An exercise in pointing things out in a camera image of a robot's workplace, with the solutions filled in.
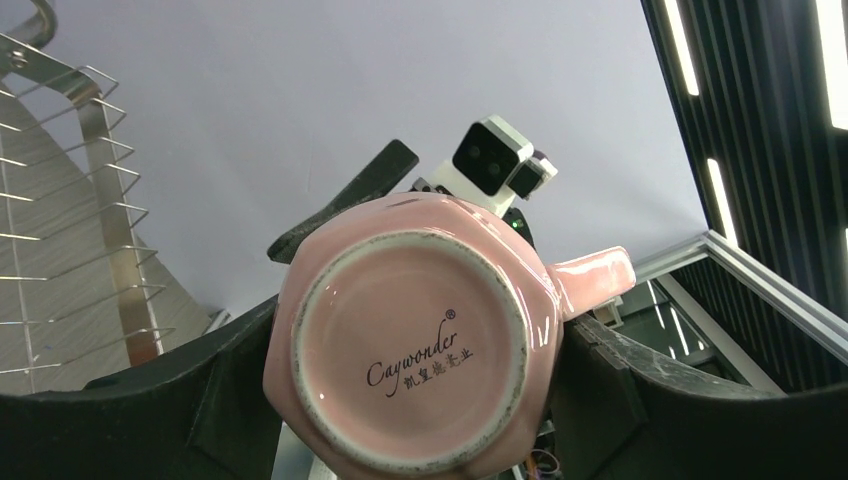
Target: white ceiling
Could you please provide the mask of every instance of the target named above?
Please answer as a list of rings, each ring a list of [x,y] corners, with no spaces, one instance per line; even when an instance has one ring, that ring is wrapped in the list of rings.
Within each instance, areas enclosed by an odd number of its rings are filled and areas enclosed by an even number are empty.
[[[274,294],[268,245],[389,140],[421,156],[407,189],[490,113],[559,167],[522,206],[544,260],[706,229],[639,2],[58,3],[47,52],[121,81],[140,235],[210,309]]]

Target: metal wire rack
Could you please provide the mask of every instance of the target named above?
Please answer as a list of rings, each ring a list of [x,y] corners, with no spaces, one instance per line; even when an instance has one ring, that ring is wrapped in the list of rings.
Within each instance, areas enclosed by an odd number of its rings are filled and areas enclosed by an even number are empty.
[[[29,376],[29,390],[37,391],[34,381],[35,372],[55,369],[77,362],[94,352],[115,344],[126,345],[130,366],[136,366],[151,360],[161,353],[162,338],[173,332],[174,328],[159,328],[149,302],[161,293],[165,286],[148,283],[145,280],[143,265],[156,251],[140,245],[134,233],[134,227],[148,214],[144,208],[130,204],[127,193],[141,178],[138,172],[121,165],[133,154],[132,147],[112,139],[115,127],[126,118],[126,112],[107,101],[118,87],[118,82],[108,75],[89,66],[71,67],[42,53],[43,48],[56,30],[56,15],[52,2],[32,0],[37,14],[9,34],[0,34],[0,81],[14,74],[32,82],[32,86],[19,92],[12,92],[0,84],[0,101],[23,100],[38,92],[50,90],[61,94],[68,105],[57,108],[54,113],[21,124],[8,122],[0,116],[0,133],[5,136],[24,135],[43,127],[60,117],[76,114],[79,121],[82,142],[64,148],[58,153],[43,158],[13,158],[4,155],[0,138],[0,206],[5,206],[7,228],[0,228],[0,243],[8,242],[13,258],[12,272],[0,272],[0,284],[12,284],[17,289],[20,302],[18,318],[0,318],[0,329],[21,328],[26,345],[26,364],[15,368],[0,369],[0,375]],[[46,190],[26,188],[15,184],[15,179],[24,178],[32,172],[33,182],[38,182],[39,168],[49,168],[58,159],[66,159],[71,152],[84,152],[87,157],[88,171],[81,175],[66,178]],[[97,208],[81,218],[59,222],[50,231],[28,231],[26,222],[16,218],[16,209],[21,205],[46,205],[51,198],[60,195],[80,184],[90,185],[93,189]],[[46,244],[48,241],[64,242],[73,238],[75,231],[85,222],[99,220],[104,248],[101,252],[74,260],[70,265],[47,271],[26,271],[27,262],[24,251],[32,252],[32,246]],[[33,316],[31,299],[25,292],[26,284],[48,284],[65,278],[95,262],[108,261],[113,291],[92,296],[86,285],[78,285],[82,299],[75,305],[68,305],[64,311],[46,317]],[[100,339],[65,358],[39,364],[38,347],[32,341],[32,329],[37,325],[56,324],[84,315],[104,303],[117,303],[122,335],[107,340]]]

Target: chinese characters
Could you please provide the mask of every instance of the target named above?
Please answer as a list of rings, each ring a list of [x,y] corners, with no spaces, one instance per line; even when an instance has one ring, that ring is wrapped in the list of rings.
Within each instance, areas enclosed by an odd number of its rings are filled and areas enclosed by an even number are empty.
[[[428,369],[427,367],[422,367],[418,369],[418,378],[413,375],[410,375],[403,379],[403,385],[406,387],[407,390],[415,388],[425,382],[434,379],[435,377],[448,373],[448,369],[453,369],[461,366],[466,360],[473,356],[474,354],[471,353],[471,350],[467,348],[463,348],[458,357],[452,353],[448,353],[444,356],[444,363],[442,363],[441,360],[436,360],[435,362],[433,362],[433,365],[430,367],[430,369]]]

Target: black slatted wall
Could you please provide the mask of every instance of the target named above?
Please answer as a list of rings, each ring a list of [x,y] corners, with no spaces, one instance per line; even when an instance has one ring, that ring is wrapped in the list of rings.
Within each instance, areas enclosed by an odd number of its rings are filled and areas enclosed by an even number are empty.
[[[687,92],[664,0],[642,4],[710,227],[722,231],[714,158],[740,248],[848,318],[848,131],[830,121],[815,1],[678,0],[699,96]],[[708,310],[785,388],[842,378],[828,354],[717,268],[701,262],[675,277],[705,306],[729,297]]]

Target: stainless steel dish rack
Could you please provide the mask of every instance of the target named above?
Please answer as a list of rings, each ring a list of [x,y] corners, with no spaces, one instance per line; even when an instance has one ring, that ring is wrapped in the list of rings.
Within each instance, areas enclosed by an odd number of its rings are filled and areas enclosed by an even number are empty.
[[[66,367],[116,344],[125,344],[129,366],[151,360],[163,353],[161,340],[174,329],[158,327],[149,305],[165,287],[145,280],[143,265],[156,251],[143,246],[133,231],[148,211],[127,201],[127,193],[140,175],[121,165],[133,149],[112,138],[113,130],[126,117],[123,110],[107,101],[118,82],[92,67],[74,68],[42,53],[39,49],[55,33],[56,15],[52,2],[32,3],[37,9],[34,17],[9,34],[0,34],[0,107],[4,102],[7,106],[21,105],[21,101],[46,90],[67,100],[66,105],[40,119],[26,118],[27,114],[21,112],[9,114],[14,112],[11,107],[0,108],[0,211],[4,214],[0,219],[0,249],[11,259],[9,265],[0,265],[0,287],[6,289],[7,298],[16,296],[19,303],[14,306],[17,311],[8,301],[0,305],[6,307],[7,316],[0,317],[0,336],[8,339],[11,331],[18,332],[25,348],[23,364],[0,364],[0,378],[21,376],[34,393],[44,389],[35,380],[37,373]],[[3,83],[10,75],[28,80],[31,86],[10,91]],[[39,139],[45,135],[42,127],[48,122],[74,114],[82,137],[75,145],[53,150],[10,146],[16,139]],[[73,167],[68,160],[71,152],[85,153],[88,171],[56,174],[59,162]],[[62,208],[73,201],[63,200],[63,195],[80,189],[93,193],[96,208],[68,214]],[[91,227],[92,222],[99,222],[102,245],[97,245],[97,251],[87,247],[84,253],[69,252],[79,243],[81,229]],[[62,258],[44,258],[51,252],[60,252]],[[83,271],[89,271],[89,276],[80,276]],[[93,287],[85,280],[101,273],[111,278],[113,288]],[[61,295],[51,293],[50,286],[58,284],[74,289],[70,296],[73,301],[62,301]],[[53,310],[36,306],[51,300],[58,305]],[[120,333],[113,332],[109,338],[92,337],[80,342],[75,351],[63,352],[61,358],[51,355],[45,342],[34,341],[43,333],[36,332],[38,328],[77,322],[93,311],[114,309],[115,305]],[[61,338],[55,332],[50,335]],[[14,348],[0,343],[0,355],[4,349]]]

